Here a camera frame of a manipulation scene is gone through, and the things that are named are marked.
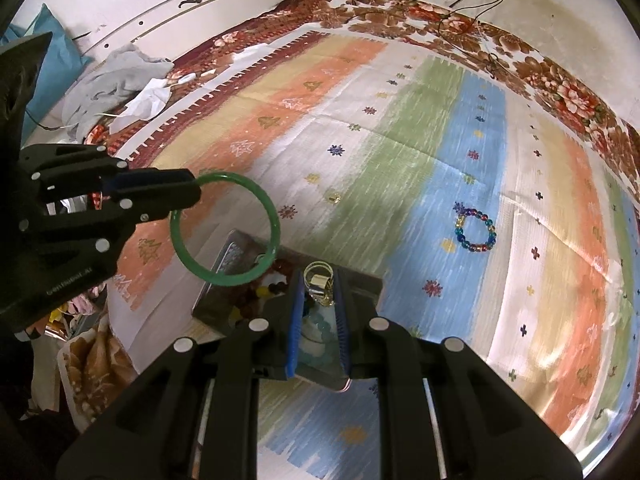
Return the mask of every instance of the blue snowflake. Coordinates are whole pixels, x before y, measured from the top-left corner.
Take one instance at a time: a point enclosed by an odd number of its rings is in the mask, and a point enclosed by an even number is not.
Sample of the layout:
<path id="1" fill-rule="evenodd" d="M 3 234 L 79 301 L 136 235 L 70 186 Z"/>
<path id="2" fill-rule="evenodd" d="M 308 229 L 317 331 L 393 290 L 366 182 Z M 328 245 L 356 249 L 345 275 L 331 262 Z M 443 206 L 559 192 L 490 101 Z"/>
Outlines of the blue snowflake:
<path id="1" fill-rule="evenodd" d="M 342 147 L 341 144 L 338 146 L 336 146 L 335 144 L 332 144 L 332 146 L 327 151 L 332 155 L 342 156 L 342 154 L 344 153 L 344 148 Z"/>

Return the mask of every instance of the silver screw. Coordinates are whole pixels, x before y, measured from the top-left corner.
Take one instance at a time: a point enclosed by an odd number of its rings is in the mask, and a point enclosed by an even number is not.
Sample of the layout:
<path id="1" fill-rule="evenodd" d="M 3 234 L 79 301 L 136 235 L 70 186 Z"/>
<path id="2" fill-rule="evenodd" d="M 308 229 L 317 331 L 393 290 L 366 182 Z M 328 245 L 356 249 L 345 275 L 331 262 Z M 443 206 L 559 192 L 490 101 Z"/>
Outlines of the silver screw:
<path id="1" fill-rule="evenodd" d="M 99 253 L 105 253 L 109 250 L 111 244 L 107 240 L 107 238 L 99 238 L 95 241 L 95 250 Z"/>
<path id="2" fill-rule="evenodd" d="M 184 354 L 193 348 L 193 339 L 189 339 L 188 337 L 181 337 L 180 339 L 176 339 L 174 343 L 174 350 L 176 352 L 180 352 Z"/>
<path id="3" fill-rule="evenodd" d="M 465 349 L 465 342 L 457 337 L 447 337 L 444 340 L 444 348 L 450 352 L 462 352 Z"/>
<path id="4" fill-rule="evenodd" d="M 249 322 L 249 328 L 254 332 L 264 332 L 269 328 L 269 322 L 263 317 L 257 317 Z"/>
<path id="5" fill-rule="evenodd" d="M 389 328 L 389 322 L 383 317 L 372 317 L 369 319 L 369 326 L 373 330 L 377 330 L 378 332 L 382 332 Z"/>

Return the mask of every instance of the orange stripe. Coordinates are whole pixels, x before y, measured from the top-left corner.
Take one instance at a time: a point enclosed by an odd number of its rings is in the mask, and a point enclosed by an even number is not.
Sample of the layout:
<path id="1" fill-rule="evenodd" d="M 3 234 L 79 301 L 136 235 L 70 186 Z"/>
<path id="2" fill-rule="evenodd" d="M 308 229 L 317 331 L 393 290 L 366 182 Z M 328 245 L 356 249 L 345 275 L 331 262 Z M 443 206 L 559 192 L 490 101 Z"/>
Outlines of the orange stripe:
<path id="1" fill-rule="evenodd" d="M 306 113 L 306 110 L 316 106 L 331 88 L 361 65 L 371 61 L 385 47 L 386 44 L 379 41 L 354 39 L 344 47 L 340 56 L 320 59 L 308 71 L 290 81 L 285 89 L 275 92 L 267 98 L 267 102 L 254 107 L 249 115 L 238 117 L 238 122 L 223 138 L 215 140 L 205 153 L 189 161 L 188 168 L 194 174 L 211 168 L 236 173 L 249 170 L 254 160 L 264 153 L 268 145 L 286 133 Z M 305 82 L 321 84 L 317 88 L 312 88 L 305 86 Z M 283 107 L 282 100 L 286 98 L 301 98 L 300 110 Z M 214 123 L 216 114 L 204 118 L 203 121 Z M 230 146 L 239 141 L 252 142 L 251 153 L 235 156 Z M 200 203 L 182 215 L 182 234 L 185 239 L 189 238 L 196 226 L 209 215 L 215 202 L 226 192 L 225 187 L 209 186 L 203 189 Z M 145 264 L 143 253 L 149 250 L 148 246 L 151 244 L 154 244 L 154 256 Z M 167 221 L 138 226 L 122 251 L 122 257 L 118 263 L 118 272 L 132 279 L 127 293 L 132 300 L 133 310 L 140 306 L 144 293 L 170 263 L 173 256 L 174 248 L 169 237 Z"/>
<path id="2" fill-rule="evenodd" d="M 577 304 L 574 313 L 574 330 L 556 372 L 556 391 L 543 414 L 543 420 L 556 434 L 564 433 L 571 421 L 567 413 L 585 405 L 593 393 L 600 366 L 600 337 L 605 319 L 605 285 L 608 270 L 607 248 L 604 237 L 600 202 L 593 185 L 593 173 L 584 149 L 566 136 L 566 158 L 574 174 L 575 222 L 580 233 L 580 257 L 574 258 Z M 589 208 L 589 203 L 596 207 Z M 599 259 L 603 274 L 593 267 Z M 596 326 L 593 342 L 588 328 Z"/>

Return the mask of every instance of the green stripe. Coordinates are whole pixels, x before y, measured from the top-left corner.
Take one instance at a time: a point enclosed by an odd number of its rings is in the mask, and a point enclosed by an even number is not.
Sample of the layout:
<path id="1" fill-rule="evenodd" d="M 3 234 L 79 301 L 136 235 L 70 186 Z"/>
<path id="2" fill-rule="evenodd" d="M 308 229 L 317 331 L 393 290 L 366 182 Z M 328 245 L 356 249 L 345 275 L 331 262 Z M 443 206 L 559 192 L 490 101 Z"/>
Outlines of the green stripe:
<path id="1" fill-rule="evenodd" d="M 616 335 L 613 342 L 613 353 L 611 356 L 611 364 L 607 371 L 607 378 L 604 383 L 604 389 L 598 401 L 598 407 L 596 409 L 596 416 L 600 413 L 600 410 L 605 408 L 613 408 L 615 406 L 618 395 L 620 394 L 620 388 L 622 387 L 622 381 L 625 378 L 625 371 L 629 361 L 629 339 L 631 338 L 631 316 L 633 315 L 633 304 L 630 300 L 625 299 L 632 298 L 634 294 L 634 276 L 633 266 L 631 261 L 631 240 L 629 239 L 628 232 L 626 230 L 625 213 L 622 203 L 622 190 L 615 179 L 610 176 L 606 171 L 604 172 L 607 181 L 607 188 L 609 189 L 609 201 L 610 207 L 615 206 L 616 210 L 613 212 L 613 227 L 616 232 L 616 241 L 618 243 L 618 252 L 623 263 L 622 266 L 622 297 L 620 297 L 620 307 L 618 310 L 619 319 L 616 323 Z M 612 368 L 617 366 L 616 374 L 613 377 L 609 377 Z M 589 431 L 587 433 L 586 443 L 589 445 L 593 442 L 602 432 L 606 429 L 608 424 L 607 417 L 602 415 L 599 419 L 594 420 Z"/>
<path id="2" fill-rule="evenodd" d="M 464 69 L 429 59 L 362 147 L 362 172 L 328 224 L 299 240 L 309 254 L 379 274 L 425 181 L 462 85 Z"/>

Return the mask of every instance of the teal beaded bracelet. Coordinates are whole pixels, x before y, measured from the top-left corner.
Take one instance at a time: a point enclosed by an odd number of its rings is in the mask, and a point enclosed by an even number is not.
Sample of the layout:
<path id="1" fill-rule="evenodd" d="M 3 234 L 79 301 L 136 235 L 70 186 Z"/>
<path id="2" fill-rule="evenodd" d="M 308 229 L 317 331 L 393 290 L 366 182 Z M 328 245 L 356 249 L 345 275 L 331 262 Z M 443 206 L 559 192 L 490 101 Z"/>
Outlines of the teal beaded bracelet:
<path id="1" fill-rule="evenodd" d="M 463 248 L 468 249 L 472 253 L 480 253 L 490 251 L 492 247 L 495 245 L 495 225 L 494 221 L 491 220 L 487 215 L 485 215 L 482 211 L 478 211 L 477 209 L 460 209 L 459 210 L 458 219 L 456 220 L 456 235 L 458 237 L 458 241 Z M 489 231 L 489 237 L 487 238 L 486 243 L 484 244 L 472 244 L 465 237 L 465 231 L 462 228 L 465 224 L 466 217 L 475 216 L 479 220 L 484 222 L 487 230 Z"/>

